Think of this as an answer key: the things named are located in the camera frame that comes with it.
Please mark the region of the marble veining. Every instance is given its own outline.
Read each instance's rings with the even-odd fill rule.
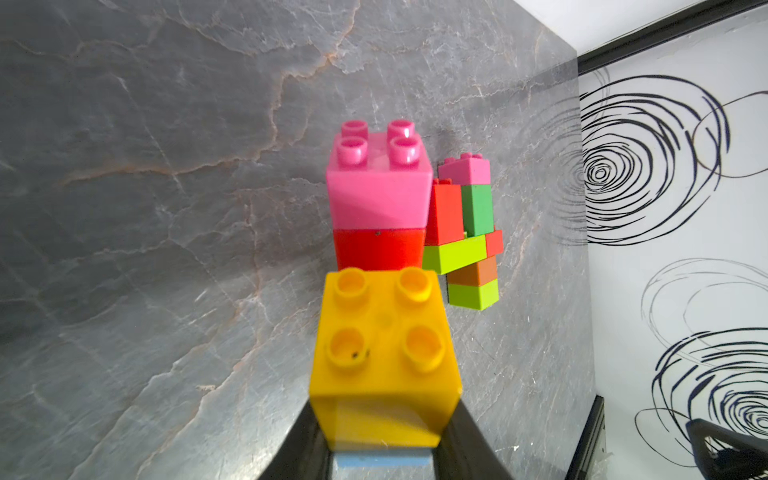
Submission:
[[[492,160],[501,302],[448,307],[516,478],[594,398],[574,50],[509,0],[8,0],[0,476],[256,478],[306,401],[342,121]],[[338,471],[338,478],[431,478]]]

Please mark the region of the pink brick stud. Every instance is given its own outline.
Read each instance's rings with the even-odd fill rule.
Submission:
[[[416,127],[410,120],[399,119],[389,122],[386,128],[387,141],[392,140],[395,137],[410,138],[416,133]]]
[[[368,140],[368,122],[363,120],[350,120],[341,124],[342,137],[361,137]]]
[[[339,166],[355,167],[368,160],[368,141],[361,137],[340,137],[336,145]]]
[[[392,167],[405,167],[419,161],[422,141],[418,137],[395,137],[387,144],[387,155]]]

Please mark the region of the toy block tower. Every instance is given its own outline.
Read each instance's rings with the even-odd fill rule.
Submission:
[[[504,250],[502,231],[493,224],[491,165],[480,154],[464,153],[458,160],[445,159],[438,172],[422,265],[448,274],[451,305],[484,310],[498,302],[495,256]],[[460,196],[460,205],[453,200],[456,196]],[[455,233],[459,219],[465,231],[461,237]]]
[[[434,272],[326,276],[310,403],[331,450],[436,447],[461,394]]]
[[[379,133],[365,121],[344,123],[326,180],[339,270],[422,265],[432,166],[411,121]]]

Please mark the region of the lime green brick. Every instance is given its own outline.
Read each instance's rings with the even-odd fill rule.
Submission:
[[[493,231],[493,197],[490,185],[462,185],[464,230],[470,237]]]
[[[448,284],[448,303],[475,310],[485,310],[498,302],[498,280],[482,286]]]
[[[424,247],[424,270],[434,270],[443,275],[458,270],[486,257],[485,237],[472,237],[444,245],[427,245]]]

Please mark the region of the orange brick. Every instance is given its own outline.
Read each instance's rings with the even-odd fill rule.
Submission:
[[[448,273],[448,283],[452,285],[481,286],[497,278],[495,256]]]

